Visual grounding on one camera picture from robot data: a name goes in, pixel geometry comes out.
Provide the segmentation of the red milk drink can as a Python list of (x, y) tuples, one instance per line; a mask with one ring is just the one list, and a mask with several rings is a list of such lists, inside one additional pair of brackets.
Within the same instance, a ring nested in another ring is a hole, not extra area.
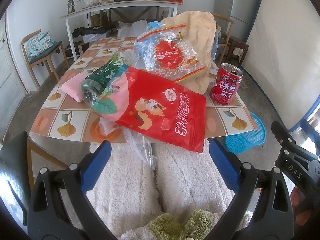
[(222, 63), (217, 71), (214, 85), (210, 91), (211, 98), (220, 105), (230, 104), (242, 80), (242, 70), (230, 63)]

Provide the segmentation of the pink cloth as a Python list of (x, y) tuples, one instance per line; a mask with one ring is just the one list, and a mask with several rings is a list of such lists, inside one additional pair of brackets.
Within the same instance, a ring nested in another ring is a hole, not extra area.
[(84, 94), (81, 90), (81, 83), (88, 75), (84, 72), (77, 74), (70, 80), (66, 81), (61, 90), (67, 95), (71, 96), (76, 102), (81, 102), (84, 99)]

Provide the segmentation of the red squirrel snack bag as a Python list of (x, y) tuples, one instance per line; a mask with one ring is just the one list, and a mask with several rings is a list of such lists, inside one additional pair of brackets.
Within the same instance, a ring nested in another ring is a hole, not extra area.
[(201, 153), (206, 98), (178, 83), (129, 67), (112, 81), (115, 122), (152, 139)]

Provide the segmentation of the green plastic bottle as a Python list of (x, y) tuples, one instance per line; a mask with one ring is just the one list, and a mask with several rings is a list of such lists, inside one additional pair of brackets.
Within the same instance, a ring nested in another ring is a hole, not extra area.
[(82, 81), (80, 89), (83, 101), (99, 114), (114, 114), (117, 106), (112, 95), (119, 93), (120, 87), (112, 82), (127, 72), (136, 59), (131, 49), (114, 53), (109, 61)]

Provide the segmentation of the clear red-print plastic bag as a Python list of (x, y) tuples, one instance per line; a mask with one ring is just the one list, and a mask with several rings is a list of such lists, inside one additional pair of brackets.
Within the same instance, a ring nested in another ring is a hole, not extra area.
[(187, 25), (155, 23), (136, 38), (135, 49), (148, 72), (181, 82), (204, 71), (204, 65), (191, 45)]

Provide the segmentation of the blue plastic basket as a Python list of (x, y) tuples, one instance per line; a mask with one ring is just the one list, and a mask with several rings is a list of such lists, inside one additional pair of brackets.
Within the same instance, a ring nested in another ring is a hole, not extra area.
[(229, 152), (241, 154), (255, 146), (260, 146), (265, 142), (266, 129), (263, 122), (254, 113), (250, 112), (250, 114), (257, 124), (258, 129), (245, 133), (228, 135), (225, 139), (225, 145)]

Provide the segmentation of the white fluffy trousers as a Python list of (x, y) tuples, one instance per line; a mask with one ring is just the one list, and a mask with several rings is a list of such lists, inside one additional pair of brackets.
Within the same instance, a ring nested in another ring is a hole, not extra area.
[(142, 162), (128, 144), (112, 155), (87, 197), (117, 239), (204, 239), (231, 203), (209, 155), (157, 143), (156, 167)]

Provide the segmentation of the white mattress blue trim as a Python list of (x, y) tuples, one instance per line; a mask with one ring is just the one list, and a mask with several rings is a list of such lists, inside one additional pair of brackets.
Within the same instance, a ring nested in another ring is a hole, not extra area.
[(244, 68), (290, 132), (319, 109), (319, 14), (310, 0), (261, 0)]

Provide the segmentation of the patterned tablecloth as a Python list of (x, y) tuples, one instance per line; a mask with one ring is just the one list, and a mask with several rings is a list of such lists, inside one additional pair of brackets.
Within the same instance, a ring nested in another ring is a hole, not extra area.
[[(121, 129), (106, 133), (100, 117), (82, 98), (80, 83), (111, 59), (118, 51), (134, 49), (134, 37), (101, 38), (95, 41), (67, 70), (41, 107), (30, 131), (34, 140), (45, 138), (77, 142), (125, 142)], [(236, 95), (231, 104), (221, 106), (205, 93), (206, 138), (241, 134), (256, 130), (257, 120)]]

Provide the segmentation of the clear thin plastic wrap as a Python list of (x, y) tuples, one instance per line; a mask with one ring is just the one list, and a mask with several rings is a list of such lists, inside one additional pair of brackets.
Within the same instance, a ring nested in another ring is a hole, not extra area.
[(103, 117), (99, 119), (99, 128), (102, 135), (109, 135), (114, 131), (121, 131), (131, 150), (139, 156), (144, 164), (156, 169), (157, 157), (152, 153), (151, 142), (142, 134), (107, 120)]

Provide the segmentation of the dark wooden stool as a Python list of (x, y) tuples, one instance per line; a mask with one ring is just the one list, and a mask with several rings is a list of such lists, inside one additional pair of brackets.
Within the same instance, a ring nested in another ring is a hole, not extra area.
[(229, 46), (229, 50), (227, 52), (227, 56), (226, 56), (226, 62), (229, 62), (231, 60), (232, 57), (232, 53), (236, 50), (236, 49), (241, 49), (242, 52), (240, 53), (239, 56), (239, 64), (238, 66), (241, 67), (242, 63), (247, 55), (248, 49), (249, 49), (249, 45), (246, 44), (245, 42), (243, 42), (242, 40), (230, 36), (229, 41), (228, 41), (228, 46)]

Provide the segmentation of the grey refrigerator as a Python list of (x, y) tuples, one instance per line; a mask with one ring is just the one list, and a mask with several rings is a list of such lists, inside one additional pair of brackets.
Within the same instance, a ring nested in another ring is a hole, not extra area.
[(260, 0), (215, 0), (214, 12), (227, 16), (234, 21), (229, 22), (217, 19), (217, 25), (222, 33), (231, 31), (231, 36), (246, 42), (253, 27), (259, 9)]

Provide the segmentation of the wooden chair with cushion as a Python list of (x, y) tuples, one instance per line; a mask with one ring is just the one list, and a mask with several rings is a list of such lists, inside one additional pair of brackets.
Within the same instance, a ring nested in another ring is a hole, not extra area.
[(35, 83), (35, 85), (36, 85), (36, 87), (37, 87), (39, 92), (42, 91), (42, 88), (41, 88), (41, 85), (40, 85), (39, 81), (37, 80), (36, 75), (34, 74), (33, 67), (38, 66), (39, 64), (44, 65), (47, 68), (49, 75), (54, 74), (54, 76), (56, 77), (56, 80), (59, 81), (60, 78), (59, 78), (59, 76), (58, 76), (58, 74), (57, 74), (57, 72), (55, 70), (55, 67), (54, 67), (54, 64), (52, 62), (51, 57), (52, 57), (53, 54), (62, 53), (64, 62), (66, 64), (66, 67), (69, 68), (66, 52), (65, 52), (65, 49), (63, 47), (63, 42), (62, 41), (55, 41), (54, 45), (51, 48), (46, 49), (45, 51), (43, 51), (40, 55), (38, 55), (36, 57), (33, 57), (31, 59), (29, 59), (27, 57), (26, 46), (27, 46), (28, 41), (33, 36), (35, 36), (36, 34), (38, 34), (41, 31), (42, 30), (39, 29), (39, 30), (37, 30), (37, 31), (25, 36), (22, 39), (21, 43), (20, 43), (20, 46), (21, 46), (21, 49), (22, 49), (22, 53), (23, 53), (23, 56), (24, 56), (24, 59), (25, 59), (29, 74), (31, 75), (31, 79)]

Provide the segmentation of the floral blue cushion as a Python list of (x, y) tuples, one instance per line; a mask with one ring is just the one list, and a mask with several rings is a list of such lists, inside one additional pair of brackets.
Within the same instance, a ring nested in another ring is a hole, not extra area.
[(41, 31), (28, 41), (26, 53), (29, 59), (40, 55), (54, 45), (55, 40), (48, 33), (48, 31)]

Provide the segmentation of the white side table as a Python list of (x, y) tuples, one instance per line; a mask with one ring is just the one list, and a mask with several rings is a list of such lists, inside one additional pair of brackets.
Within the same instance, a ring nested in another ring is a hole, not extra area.
[[(116, 13), (122, 21), (127, 22), (135, 22), (139, 20), (145, 13), (147, 13), (151, 8), (155, 7), (157, 10), (159, 8), (167, 8), (168, 9), (168, 17), (176, 16), (178, 11), (178, 6), (182, 5), (182, 3), (178, 2), (169, 2), (169, 1), (154, 1), (154, 0), (133, 0), (133, 1), (122, 1), (122, 2), (113, 2), (113, 3), (107, 3), (103, 5), (96, 5), (92, 7), (87, 7), (84, 9), (81, 9), (76, 12), (72, 12), (70, 14), (67, 14), (65, 16), (62, 16), (61, 18), (65, 19), (66, 23), (66, 29), (67, 29), (67, 35), (68, 40), (71, 46), (72, 56), (74, 61), (78, 59), (75, 48), (74, 48), (74, 41), (72, 37), (72, 30), (69, 24), (69, 20), (78, 16), (91, 14), (92, 12), (100, 12), (107, 11), (109, 15), (111, 15), (111, 11)], [(119, 9), (122, 8), (138, 8), (138, 7), (145, 7), (145, 9), (134, 19), (130, 20), (128, 19), (122, 12), (119, 11)]]

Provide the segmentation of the steel thermos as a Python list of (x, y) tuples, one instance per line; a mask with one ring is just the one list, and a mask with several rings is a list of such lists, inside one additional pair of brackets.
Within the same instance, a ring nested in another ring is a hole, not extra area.
[(67, 12), (68, 14), (71, 14), (75, 12), (75, 3), (74, 0), (69, 0), (67, 3)]

